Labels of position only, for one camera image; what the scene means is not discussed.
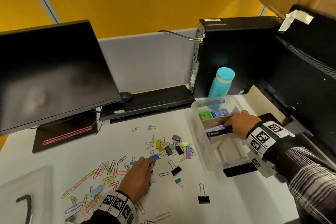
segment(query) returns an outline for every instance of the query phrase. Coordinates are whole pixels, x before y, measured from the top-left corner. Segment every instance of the desktop computer tower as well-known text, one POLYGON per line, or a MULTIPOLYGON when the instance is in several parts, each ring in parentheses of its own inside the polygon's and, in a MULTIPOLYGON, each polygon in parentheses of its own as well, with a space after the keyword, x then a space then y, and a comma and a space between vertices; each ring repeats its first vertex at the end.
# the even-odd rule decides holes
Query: desktop computer tower
POLYGON ((228 95, 247 93, 268 70, 280 25, 275 16, 200 19, 197 38, 203 41, 195 44, 189 83, 193 96, 208 96, 220 67, 236 73, 228 95))

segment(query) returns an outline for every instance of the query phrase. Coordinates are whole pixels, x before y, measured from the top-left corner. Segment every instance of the hand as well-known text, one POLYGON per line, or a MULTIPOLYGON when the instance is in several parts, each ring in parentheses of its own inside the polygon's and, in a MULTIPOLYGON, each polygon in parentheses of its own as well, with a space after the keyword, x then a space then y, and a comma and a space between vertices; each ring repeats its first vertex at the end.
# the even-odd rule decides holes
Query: hand
POLYGON ((248 111, 243 110, 241 113, 233 112, 232 117, 224 123, 224 127, 232 126, 232 132, 240 139, 246 140, 247 133, 261 121, 260 118, 250 115, 248 111))
POLYGON ((121 181, 118 190, 128 195, 133 204, 138 203, 148 191, 153 170, 153 167, 148 168, 148 166, 150 163, 155 163, 155 161, 153 158, 141 157, 121 181))

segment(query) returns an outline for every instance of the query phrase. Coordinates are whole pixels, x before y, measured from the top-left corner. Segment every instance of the computer monitor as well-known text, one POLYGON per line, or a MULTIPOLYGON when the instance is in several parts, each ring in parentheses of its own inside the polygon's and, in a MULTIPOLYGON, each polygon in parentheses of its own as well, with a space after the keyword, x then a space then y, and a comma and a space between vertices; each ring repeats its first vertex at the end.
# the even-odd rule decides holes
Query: computer monitor
POLYGON ((2 32, 0 48, 0 136, 120 100, 88 20, 2 32))

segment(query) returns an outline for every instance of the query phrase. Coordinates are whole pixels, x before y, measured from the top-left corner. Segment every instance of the teal water bottle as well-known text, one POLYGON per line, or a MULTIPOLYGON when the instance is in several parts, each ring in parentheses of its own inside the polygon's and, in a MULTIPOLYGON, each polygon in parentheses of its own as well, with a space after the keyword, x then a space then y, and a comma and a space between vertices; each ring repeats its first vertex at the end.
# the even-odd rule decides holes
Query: teal water bottle
POLYGON ((218 69, 216 77, 213 79, 208 98, 220 98, 226 96, 235 75, 235 72, 231 68, 221 67, 218 69))

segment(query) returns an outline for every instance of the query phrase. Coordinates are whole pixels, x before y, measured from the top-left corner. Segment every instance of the water bottle lid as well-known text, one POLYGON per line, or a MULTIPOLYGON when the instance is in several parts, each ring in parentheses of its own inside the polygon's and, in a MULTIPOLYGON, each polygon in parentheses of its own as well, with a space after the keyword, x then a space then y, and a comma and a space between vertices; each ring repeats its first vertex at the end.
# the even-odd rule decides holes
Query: water bottle lid
POLYGON ((223 81, 232 81, 235 75, 235 72, 228 67, 221 67, 216 73, 216 77, 223 81))

